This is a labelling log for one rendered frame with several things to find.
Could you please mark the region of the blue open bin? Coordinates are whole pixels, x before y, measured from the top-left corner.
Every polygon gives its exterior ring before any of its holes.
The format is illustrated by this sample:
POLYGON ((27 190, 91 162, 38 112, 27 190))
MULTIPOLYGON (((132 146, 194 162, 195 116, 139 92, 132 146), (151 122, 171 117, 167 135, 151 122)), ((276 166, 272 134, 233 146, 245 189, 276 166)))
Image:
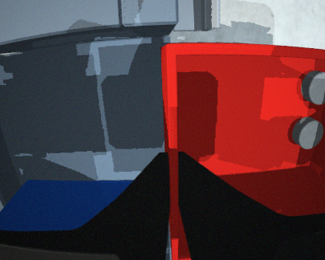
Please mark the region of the blue open bin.
POLYGON ((0 230, 73 230, 115 200, 132 181, 28 180, 0 212, 0 230))

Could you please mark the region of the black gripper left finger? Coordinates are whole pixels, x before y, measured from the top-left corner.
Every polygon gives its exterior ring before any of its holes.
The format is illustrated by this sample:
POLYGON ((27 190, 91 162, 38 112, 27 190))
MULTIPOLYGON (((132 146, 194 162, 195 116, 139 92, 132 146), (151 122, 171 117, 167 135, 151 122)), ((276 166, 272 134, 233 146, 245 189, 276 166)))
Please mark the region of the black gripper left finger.
POLYGON ((135 180, 74 230, 0 230, 0 260, 165 260, 169 155, 159 152, 135 180))

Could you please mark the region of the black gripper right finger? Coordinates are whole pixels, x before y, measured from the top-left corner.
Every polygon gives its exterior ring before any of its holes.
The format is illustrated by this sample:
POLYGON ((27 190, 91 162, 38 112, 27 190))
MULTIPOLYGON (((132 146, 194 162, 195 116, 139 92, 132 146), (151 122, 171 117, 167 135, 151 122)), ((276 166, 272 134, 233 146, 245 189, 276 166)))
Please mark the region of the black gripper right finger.
POLYGON ((277 213, 185 152, 178 205, 191 260, 325 260, 325 213, 277 213))

